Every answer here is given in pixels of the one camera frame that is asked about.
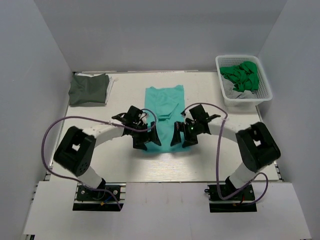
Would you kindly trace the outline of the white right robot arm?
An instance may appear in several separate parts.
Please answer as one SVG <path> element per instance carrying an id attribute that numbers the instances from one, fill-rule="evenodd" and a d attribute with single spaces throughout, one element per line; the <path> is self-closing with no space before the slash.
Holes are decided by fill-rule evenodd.
<path id="1" fill-rule="evenodd" d="M 170 145 L 182 144 L 183 148 L 198 144 L 198 135 L 218 136 L 237 143 L 242 163 L 226 178 L 224 188 L 232 194 L 242 189 L 248 182 L 280 158 L 281 151 L 263 122 L 256 122 L 247 128 L 241 124 L 228 123 L 224 117 L 213 114 L 207 117 L 185 116 L 184 121 L 177 121 L 173 127 Z"/>

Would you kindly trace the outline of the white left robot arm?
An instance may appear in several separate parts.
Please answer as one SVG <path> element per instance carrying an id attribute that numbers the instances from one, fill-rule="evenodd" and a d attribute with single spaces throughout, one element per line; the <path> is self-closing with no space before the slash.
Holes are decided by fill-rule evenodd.
<path id="1" fill-rule="evenodd" d="M 72 173 L 76 180 L 87 188 L 102 190 L 106 181 L 91 167 L 93 153 L 99 145 L 123 136 L 131 136 L 133 148 L 147 150 L 146 144 L 152 142 L 161 146 L 156 122 L 148 126 L 143 112 L 120 113 L 112 117 L 121 124 L 107 122 L 93 127 L 80 129 L 70 127 L 54 153 L 53 160 Z"/>

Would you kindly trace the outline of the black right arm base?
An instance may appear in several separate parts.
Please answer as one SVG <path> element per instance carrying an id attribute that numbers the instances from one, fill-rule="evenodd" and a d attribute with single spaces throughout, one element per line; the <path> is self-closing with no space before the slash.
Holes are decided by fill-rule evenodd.
<path id="1" fill-rule="evenodd" d="M 208 195 L 209 211 L 211 213 L 254 213 L 257 212 L 256 200 L 252 185 L 247 186 L 242 192 L 222 200 L 218 195 L 217 185 L 208 185 L 204 192 Z"/>

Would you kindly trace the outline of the teal t-shirt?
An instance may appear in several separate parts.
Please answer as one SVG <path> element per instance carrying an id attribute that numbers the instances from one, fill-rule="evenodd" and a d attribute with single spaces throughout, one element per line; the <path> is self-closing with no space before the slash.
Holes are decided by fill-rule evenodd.
<path id="1" fill-rule="evenodd" d="M 182 85 L 169 88 L 149 87 L 145 89 L 144 107 L 157 117 L 156 130 L 161 146 L 153 142 L 146 144 L 148 154 L 188 152 L 182 144 L 171 146 L 175 122 L 182 122 L 185 109 L 185 91 Z"/>

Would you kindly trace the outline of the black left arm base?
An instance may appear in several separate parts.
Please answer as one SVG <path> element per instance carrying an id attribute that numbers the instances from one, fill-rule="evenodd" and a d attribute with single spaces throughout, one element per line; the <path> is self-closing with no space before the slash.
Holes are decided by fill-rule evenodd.
<path id="1" fill-rule="evenodd" d="M 122 208 L 126 197 L 125 183 L 107 184 L 105 188 L 112 192 Z M 83 185 L 78 185 L 73 201 L 73 211 L 85 212 L 119 212 L 120 208 L 109 192 L 91 191 Z"/>

